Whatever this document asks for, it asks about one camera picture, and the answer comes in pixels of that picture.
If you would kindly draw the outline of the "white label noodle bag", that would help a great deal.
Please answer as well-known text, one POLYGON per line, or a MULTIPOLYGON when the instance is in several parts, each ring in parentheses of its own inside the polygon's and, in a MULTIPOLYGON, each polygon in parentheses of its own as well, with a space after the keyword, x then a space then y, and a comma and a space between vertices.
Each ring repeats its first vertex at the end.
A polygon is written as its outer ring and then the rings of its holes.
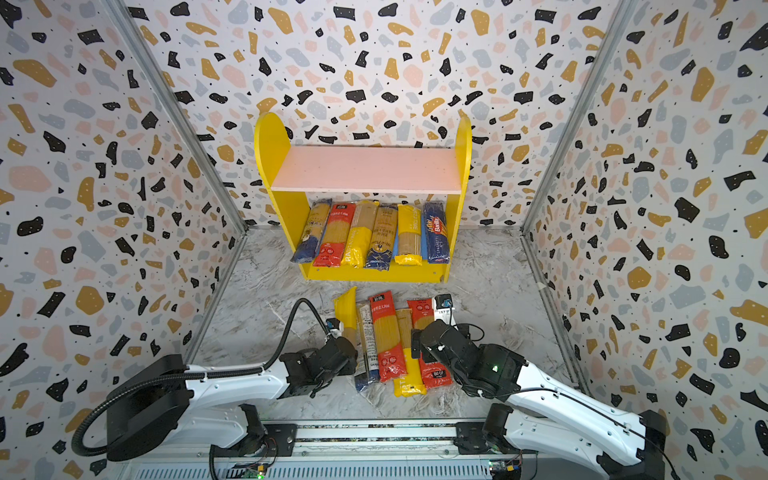
POLYGON ((357 315, 360 351, 354 385, 356 391, 362 393, 373 384, 380 383, 381 379, 370 305, 365 302, 358 303, 357 315))

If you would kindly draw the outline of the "yellow top spaghetti bag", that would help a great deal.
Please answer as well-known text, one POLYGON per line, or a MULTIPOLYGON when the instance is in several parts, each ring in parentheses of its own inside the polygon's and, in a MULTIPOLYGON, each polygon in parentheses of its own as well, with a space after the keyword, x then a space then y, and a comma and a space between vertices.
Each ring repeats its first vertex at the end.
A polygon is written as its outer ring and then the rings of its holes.
POLYGON ((338 330, 354 347, 359 343, 356 287, 351 287, 334 300, 334 314, 339 322, 338 330))

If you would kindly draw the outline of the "dark blue Anko pasta bag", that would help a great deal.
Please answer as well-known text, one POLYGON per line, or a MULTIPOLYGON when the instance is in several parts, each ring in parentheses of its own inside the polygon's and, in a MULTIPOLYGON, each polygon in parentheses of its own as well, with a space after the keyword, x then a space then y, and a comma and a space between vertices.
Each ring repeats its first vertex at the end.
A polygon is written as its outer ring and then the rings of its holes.
POLYGON ((291 258, 295 264, 311 263, 317 256, 333 201, 324 198, 315 201, 309 211, 299 244, 291 258))

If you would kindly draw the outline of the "red black-label spaghetti bag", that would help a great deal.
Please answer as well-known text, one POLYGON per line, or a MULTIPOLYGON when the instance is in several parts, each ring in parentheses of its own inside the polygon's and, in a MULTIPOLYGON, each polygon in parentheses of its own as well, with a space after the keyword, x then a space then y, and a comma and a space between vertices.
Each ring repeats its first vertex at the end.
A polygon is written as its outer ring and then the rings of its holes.
POLYGON ((328 216, 319 253, 313 266, 339 267, 343 258, 351 223, 356 211, 354 202, 334 203, 328 216))

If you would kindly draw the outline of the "blue starry pasta bag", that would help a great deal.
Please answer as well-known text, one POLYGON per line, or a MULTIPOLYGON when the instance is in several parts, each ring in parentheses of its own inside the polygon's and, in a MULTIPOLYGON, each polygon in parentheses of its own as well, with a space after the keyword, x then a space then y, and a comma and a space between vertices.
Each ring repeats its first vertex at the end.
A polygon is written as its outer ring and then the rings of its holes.
POLYGON ((397 234, 398 207, 381 204, 376 212, 369 250, 364 267, 387 271, 392 262, 397 234))

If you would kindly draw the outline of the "blue Barilla spaghetti pack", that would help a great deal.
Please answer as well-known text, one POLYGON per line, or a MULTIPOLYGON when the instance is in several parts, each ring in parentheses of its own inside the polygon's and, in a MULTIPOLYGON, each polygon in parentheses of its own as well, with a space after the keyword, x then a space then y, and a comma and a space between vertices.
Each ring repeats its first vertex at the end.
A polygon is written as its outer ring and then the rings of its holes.
POLYGON ((426 202, 422 209, 426 257, 430 264, 448 264, 450 242, 444 204, 440 201, 426 202))

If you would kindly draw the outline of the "yellow Pastatime bag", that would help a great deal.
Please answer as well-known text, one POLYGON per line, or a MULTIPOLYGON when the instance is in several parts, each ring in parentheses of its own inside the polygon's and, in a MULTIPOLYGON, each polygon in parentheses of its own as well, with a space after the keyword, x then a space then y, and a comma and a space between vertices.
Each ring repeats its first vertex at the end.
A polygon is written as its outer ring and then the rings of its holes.
POLYGON ((421 266, 423 262, 421 211, 412 205, 399 205, 397 227, 395 262, 404 266, 421 266))
POLYGON ((341 260, 342 266, 353 268, 364 266, 378 208, 378 201, 363 200, 356 203, 341 260))

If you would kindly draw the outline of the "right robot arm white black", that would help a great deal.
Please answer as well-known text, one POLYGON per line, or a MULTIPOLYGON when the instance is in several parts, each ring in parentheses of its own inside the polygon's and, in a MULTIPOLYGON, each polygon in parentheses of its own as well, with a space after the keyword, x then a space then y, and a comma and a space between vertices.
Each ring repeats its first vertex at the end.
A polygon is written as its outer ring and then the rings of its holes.
POLYGON ((469 397, 492 405, 482 434, 500 450, 556 455, 604 479, 662 479, 666 419, 602 403, 556 380, 522 355, 473 342, 458 327, 435 320, 413 336, 420 355, 444 366, 469 397))

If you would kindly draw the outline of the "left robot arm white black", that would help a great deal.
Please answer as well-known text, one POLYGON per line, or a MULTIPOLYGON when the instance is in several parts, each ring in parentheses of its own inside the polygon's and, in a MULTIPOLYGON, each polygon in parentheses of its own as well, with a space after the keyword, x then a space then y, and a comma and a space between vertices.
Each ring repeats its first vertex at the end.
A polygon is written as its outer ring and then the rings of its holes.
POLYGON ((344 337, 283 353, 271 366, 201 367, 178 354, 161 358, 109 394, 107 459, 127 461, 163 443, 200 439, 229 447, 256 426, 257 399, 314 396, 337 376, 354 373, 358 353, 344 337))

